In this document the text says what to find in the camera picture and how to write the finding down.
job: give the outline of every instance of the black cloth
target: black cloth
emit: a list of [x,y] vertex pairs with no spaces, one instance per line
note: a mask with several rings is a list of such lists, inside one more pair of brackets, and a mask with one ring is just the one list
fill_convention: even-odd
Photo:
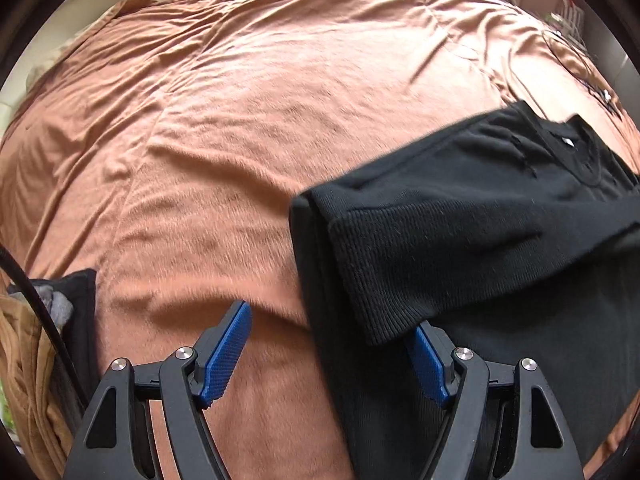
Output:
[[[36,286],[52,286],[74,306],[74,313],[62,331],[62,340],[89,399],[100,382],[95,347],[95,277],[95,270],[85,269],[58,280],[31,280]],[[10,285],[7,292],[13,294],[18,290]]]
[[524,103],[297,197],[303,299],[358,478],[418,477],[442,414],[402,336],[541,365],[586,462],[640,385],[638,177],[578,116]]

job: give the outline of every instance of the silver screw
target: silver screw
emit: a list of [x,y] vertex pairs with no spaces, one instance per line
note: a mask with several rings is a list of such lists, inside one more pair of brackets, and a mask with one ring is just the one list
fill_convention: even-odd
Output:
[[119,372],[120,370],[124,370],[127,367],[127,360],[124,357],[118,357],[116,360],[111,363],[111,370],[115,372]]
[[188,359],[193,355],[193,348],[190,346],[183,346],[182,348],[178,348],[175,351],[175,356],[178,359]]
[[529,372],[532,372],[533,370],[535,370],[536,368],[538,368],[538,363],[535,362],[533,359],[530,359],[529,357],[525,357],[522,360],[522,367],[525,370],[529,370]]
[[456,355],[458,356],[459,359],[462,359],[463,361],[469,361],[469,359],[471,359],[474,356],[474,353],[469,348],[459,346],[458,348],[456,348]]

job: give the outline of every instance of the brown garment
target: brown garment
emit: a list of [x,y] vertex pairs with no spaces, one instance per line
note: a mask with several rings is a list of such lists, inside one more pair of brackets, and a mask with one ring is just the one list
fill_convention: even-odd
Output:
[[41,480],[58,480],[73,435],[49,391],[56,353],[29,305],[0,296],[0,382],[20,446]]
[[[497,0],[127,0],[7,130],[0,238],[31,276],[97,269],[103,369],[162,360],[248,300],[251,337],[206,412],[232,478],[351,479],[300,298],[290,199],[518,99],[551,120],[581,114],[637,171],[632,121],[597,104],[542,27]],[[153,414],[174,480],[157,403]]]

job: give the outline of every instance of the blue gripper pad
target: blue gripper pad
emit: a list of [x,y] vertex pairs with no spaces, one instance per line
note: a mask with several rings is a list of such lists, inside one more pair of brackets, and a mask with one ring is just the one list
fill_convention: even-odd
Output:
[[409,336],[406,346],[424,395],[444,408],[451,397],[445,387],[444,366],[420,327]]
[[251,307],[244,303],[236,316],[229,323],[220,343],[207,361],[204,387],[200,400],[209,407],[211,403],[222,397],[231,374],[236,368],[242,348],[251,332]]

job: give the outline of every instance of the orange blanket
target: orange blanket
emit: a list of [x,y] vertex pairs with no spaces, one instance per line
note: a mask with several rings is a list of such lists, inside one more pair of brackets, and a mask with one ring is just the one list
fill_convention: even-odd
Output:
[[542,28],[497,0],[126,0],[9,127],[1,240],[31,276],[98,270],[102,367],[161,360],[248,300],[254,330],[207,412],[231,476],[351,479],[300,300],[289,201],[521,98],[552,120],[581,114],[638,171],[640,136],[617,98],[621,120],[556,61]]

